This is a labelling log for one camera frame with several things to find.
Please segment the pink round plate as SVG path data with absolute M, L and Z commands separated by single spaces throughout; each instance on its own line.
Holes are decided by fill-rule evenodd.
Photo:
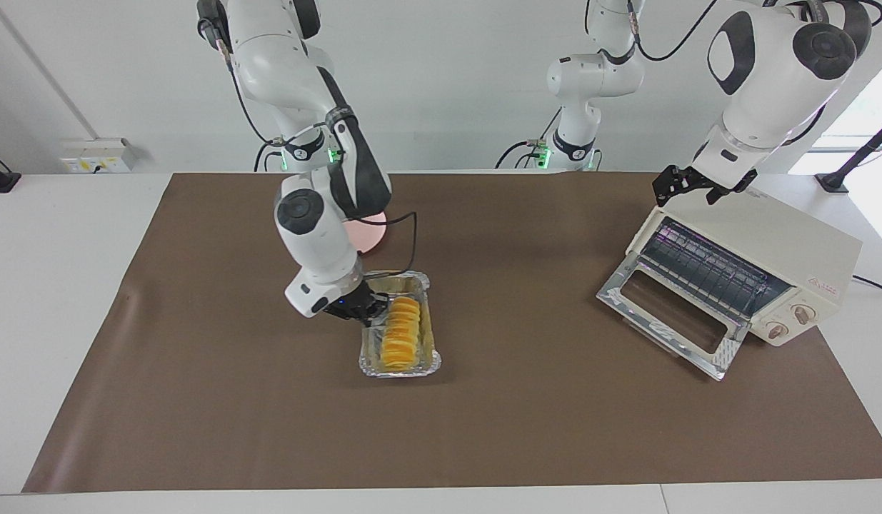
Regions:
M 379 212 L 364 221 L 349 219 L 343 222 L 350 243 L 361 254 L 369 253 L 377 247 L 386 233 L 386 214 Z

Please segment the glass oven door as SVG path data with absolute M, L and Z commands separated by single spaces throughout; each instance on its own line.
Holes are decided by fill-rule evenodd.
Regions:
M 637 272 L 659 283 L 659 286 L 672 292 L 674 296 L 682 299 L 688 305 L 695 306 L 711 316 L 712 319 L 721 322 L 725 326 L 726 332 L 719 338 L 717 348 L 714 351 L 706 351 L 706 349 L 698 347 L 688 336 L 682 335 L 667 322 L 630 299 L 623 292 L 623 287 Z M 621 261 L 620 266 L 598 290 L 596 296 L 605 305 L 620 313 L 630 326 L 644 334 L 650 341 L 655 342 L 669 353 L 685 358 L 714 380 L 722 381 L 746 338 L 751 324 L 748 319 L 718 310 L 701 297 L 683 289 L 678 282 L 673 280 L 676 277 L 678 276 L 675 274 L 659 269 L 653 261 L 646 259 L 643 255 L 628 253 Z

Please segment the cream white toaster oven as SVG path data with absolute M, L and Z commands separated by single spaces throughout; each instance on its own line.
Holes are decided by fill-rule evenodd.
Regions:
M 757 188 L 729 194 L 712 206 L 704 190 L 674 196 L 652 209 L 626 252 L 640 254 L 666 217 L 793 286 L 748 320 L 751 334 L 761 341 L 769 322 L 789 328 L 784 345 L 837 313 L 861 254 L 858 238 Z M 819 322 L 800 325 L 792 305 L 812 306 Z

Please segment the sliced golden bread loaf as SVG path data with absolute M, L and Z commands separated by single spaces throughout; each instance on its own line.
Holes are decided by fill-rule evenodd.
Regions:
M 421 307 L 411 297 L 392 300 L 381 341 L 381 362 L 386 370 L 402 371 L 417 361 Z

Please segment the aluminium foil tray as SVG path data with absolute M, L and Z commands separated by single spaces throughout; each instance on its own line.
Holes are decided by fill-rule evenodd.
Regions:
M 381 362 L 381 341 L 384 336 L 386 317 L 383 324 L 362 330 L 362 344 L 359 355 L 359 368 L 366 376 L 374 378 L 420 378 L 431 375 L 441 367 L 441 356 L 435 347 L 432 333 L 428 290 L 430 280 L 421 272 L 405 272 L 397 276 L 386 273 L 372 273 L 368 284 L 376 292 L 387 293 L 391 302 L 397 297 L 411 297 L 420 303 L 420 333 L 416 347 L 416 364 L 408 370 L 386 370 Z

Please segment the white wall socket box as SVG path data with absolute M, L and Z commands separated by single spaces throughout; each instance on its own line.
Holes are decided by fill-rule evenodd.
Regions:
M 61 163 L 68 173 L 131 173 L 136 161 L 124 138 L 61 141 Z

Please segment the brown table mat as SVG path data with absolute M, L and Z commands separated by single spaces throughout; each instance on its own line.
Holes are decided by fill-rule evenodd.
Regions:
M 395 176 L 443 356 L 406 380 L 359 370 L 359 324 L 284 298 L 280 176 L 178 173 L 24 491 L 882 478 L 818 330 L 751 339 L 717 383 L 596 299 L 650 181 Z

